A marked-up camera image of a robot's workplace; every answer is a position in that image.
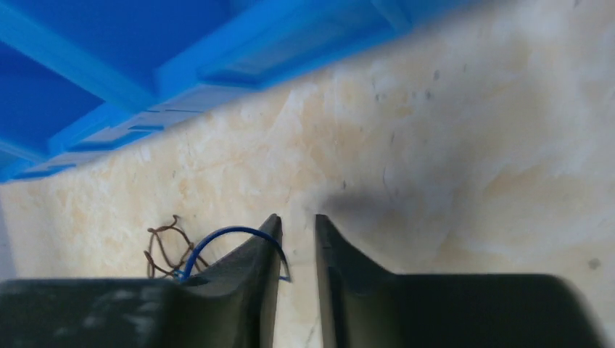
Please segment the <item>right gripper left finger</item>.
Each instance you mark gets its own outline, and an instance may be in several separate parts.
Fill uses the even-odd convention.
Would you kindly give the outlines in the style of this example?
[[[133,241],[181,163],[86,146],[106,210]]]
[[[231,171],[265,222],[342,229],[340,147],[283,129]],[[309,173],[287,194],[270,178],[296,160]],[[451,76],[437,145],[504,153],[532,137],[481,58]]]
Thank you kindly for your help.
[[[203,271],[1,284],[3,347],[271,347],[283,265],[271,215]]]

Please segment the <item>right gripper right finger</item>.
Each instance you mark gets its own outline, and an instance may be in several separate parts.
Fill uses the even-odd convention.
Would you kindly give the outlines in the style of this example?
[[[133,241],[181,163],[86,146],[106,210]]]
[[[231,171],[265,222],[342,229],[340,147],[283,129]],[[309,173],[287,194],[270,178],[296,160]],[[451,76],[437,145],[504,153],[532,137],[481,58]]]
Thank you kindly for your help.
[[[606,347],[579,293],[545,274],[398,274],[315,218],[324,347]]]

